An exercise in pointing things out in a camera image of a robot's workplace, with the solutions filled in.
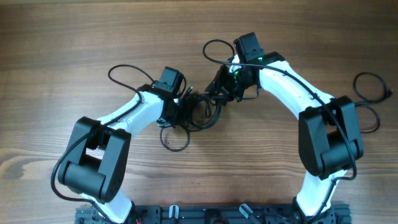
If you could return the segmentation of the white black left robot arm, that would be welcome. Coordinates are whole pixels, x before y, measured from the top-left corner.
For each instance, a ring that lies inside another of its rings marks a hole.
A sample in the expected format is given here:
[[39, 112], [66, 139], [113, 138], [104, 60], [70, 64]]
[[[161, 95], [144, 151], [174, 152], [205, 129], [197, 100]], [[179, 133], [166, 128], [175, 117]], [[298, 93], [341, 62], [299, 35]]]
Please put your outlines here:
[[135, 204], [121, 190], [131, 140], [147, 125], [161, 128], [177, 125], [178, 99], [187, 81], [178, 70], [165, 67], [158, 80], [136, 89], [134, 98], [115, 112], [99, 119], [80, 118], [68, 146], [53, 168], [50, 185], [68, 187], [87, 208], [77, 210], [76, 223], [140, 223]]

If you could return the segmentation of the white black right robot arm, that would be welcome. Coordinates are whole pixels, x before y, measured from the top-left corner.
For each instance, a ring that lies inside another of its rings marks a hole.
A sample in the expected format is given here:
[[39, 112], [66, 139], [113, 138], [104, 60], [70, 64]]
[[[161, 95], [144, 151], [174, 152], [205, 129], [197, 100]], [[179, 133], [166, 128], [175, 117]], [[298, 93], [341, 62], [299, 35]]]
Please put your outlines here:
[[341, 181], [354, 180], [364, 146], [356, 107], [347, 96], [324, 93], [292, 70], [278, 52], [265, 53], [256, 34], [234, 40], [233, 57], [222, 63], [215, 88], [238, 101], [257, 85], [298, 119], [298, 153], [306, 170], [294, 198], [291, 223], [351, 223], [349, 206], [331, 203]]

